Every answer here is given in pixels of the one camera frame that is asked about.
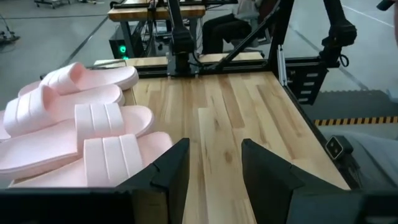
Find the wooden tabletop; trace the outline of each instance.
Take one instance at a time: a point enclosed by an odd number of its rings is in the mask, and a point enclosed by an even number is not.
[[[222,56],[206,55],[200,60],[216,62]],[[259,58],[258,53],[242,53],[237,59]],[[135,58],[127,64],[165,65],[167,60]],[[127,105],[134,104],[135,96],[138,105],[154,112],[156,131],[169,133],[174,142],[190,138],[186,224],[255,223],[242,176],[244,138],[349,189],[271,72],[140,79],[124,96]]]
[[[148,3],[150,0],[127,0],[123,4],[138,4]],[[203,17],[206,12],[204,6],[180,6],[181,16],[183,18],[190,17]],[[108,17],[114,22],[120,21],[135,21],[143,20],[152,17],[152,14],[148,12],[147,8],[135,8],[135,9],[111,9],[108,12]],[[156,9],[155,19],[168,19],[169,12],[166,7],[158,7]]]

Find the robotic arm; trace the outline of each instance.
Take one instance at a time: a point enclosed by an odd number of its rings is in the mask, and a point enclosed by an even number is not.
[[[388,10],[395,2],[391,0],[382,0],[378,5],[377,8],[382,11]]]
[[[356,28],[350,23],[345,15],[340,0],[323,0],[328,13],[330,29],[329,36],[322,40],[323,50],[321,58],[326,62],[327,67],[339,65],[342,47],[354,44]]]
[[[178,0],[167,1],[172,22],[171,52],[175,56],[175,73],[190,73],[189,55],[195,50],[195,43],[189,30],[184,26]]]

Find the pink slide sandal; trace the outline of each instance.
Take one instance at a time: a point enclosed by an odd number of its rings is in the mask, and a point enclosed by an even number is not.
[[[47,86],[10,101],[2,119],[2,138],[31,133],[67,119],[73,119],[77,104],[124,103],[121,89],[116,85],[102,86],[71,95],[60,96]]]
[[[149,133],[154,115],[145,106],[76,105],[75,120],[0,143],[0,178],[19,179],[69,164],[83,155],[86,139]]]
[[[167,133],[136,139],[96,138],[84,142],[84,158],[9,187],[115,187],[140,172],[173,146]]]
[[[0,142],[3,142],[11,138],[11,136],[4,129],[4,125],[2,124],[3,117],[4,117],[4,111],[0,111]]]
[[[109,84],[115,84],[122,90],[127,90],[137,84],[138,79],[138,72],[132,66],[89,70],[81,63],[76,62],[50,72],[41,82],[33,82],[24,86],[19,91],[18,96],[22,96],[41,85],[53,88],[59,95],[67,95]]]

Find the wire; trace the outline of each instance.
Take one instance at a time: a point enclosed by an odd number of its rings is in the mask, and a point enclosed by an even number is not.
[[[206,8],[206,10],[215,9],[215,8],[217,8],[217,7],[221,7],[221,6],[223,6],[223,5],[218,5],[218,6],[211,6],[211,7],[207,7],[207,8]]]
[[[166,10],[167,10],[167,12],[168,12],[168,13],[169,13],[169,15],[170,15],[170,9],[169,9],[169,7],[168,7],[168,6],[167,6],[167,7],[166,7],[166,6],[163,6],[163,8],[164,8],[164,9],[166,9]]]
[[[204,64],[202,64],[202,63],[199,61],[199,59],[197,58],[197,55],[196,55],[195,53],[192,53],[192,55],[193,55],[193,59],[197,62],[197,64],[195,64],[195,63],[190,63],[190,62],[189,62],[189,64],[190,64],[190,65],[197,66],[197,67],[199,67],[199,68],[204,68],[204,67],[205,67]]]
[[[342,65],[343,67],[348,67],[348,66],[349,66],[349,60],[348,60],[348,57],[347,57],[347,56],[341,54],[341,55],[339,56],[339,59],[340,59],[341,65]]]
[[[0,14],[0,18],[3,20],[3,22],[4,22],[4,25],[6,25],[6,29],[7,29],[7,31],[8,32],[11,32],[10,31],[10,28],[9,28],[9,26],[8,26],[8,24],[7,24],[7,21],[6,21],[6,19]]]

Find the wooden table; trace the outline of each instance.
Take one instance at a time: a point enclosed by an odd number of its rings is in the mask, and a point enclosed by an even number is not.
[[[138,4],[147,3],[149,0],[127,0],[123,4]],[[198,19],[202,18],[206,13],[204,6],[181,6],[181,16],[184,19],[190,21],[190,32],[194,40],[197,40],[197,25]],[[152,17],[152,13],[148,12],[146,7],[143,8],[131,8],[131,9],[111,9],[108,12],[108,17],[113,22],[120,22],[122,28],[124,41],[126,43],[127,55],[130,58],[134,57],[133,46],[131,45],[131,31],[128,24],[129,21],[147,21],[149,19],[165,20],[169,19],[169,10],[167,7],[158,7],[155,12],[155,17]],[[149,23],[149,30],[152,30],[152,23]]]
[[[206,55],[217,62],[222,54]],[[241,53],[237,60],[260,59]],[[135,58],[128,65],[165,65],[165,57]],[[148,106],[155,130],[174,142],[190,138],[186,224],[255,223],[243,182],[241,142],[251,138],[313,175],[349,189],[305,120],[271,72],[193,79],[141,79],[125,91],[126,104]]]

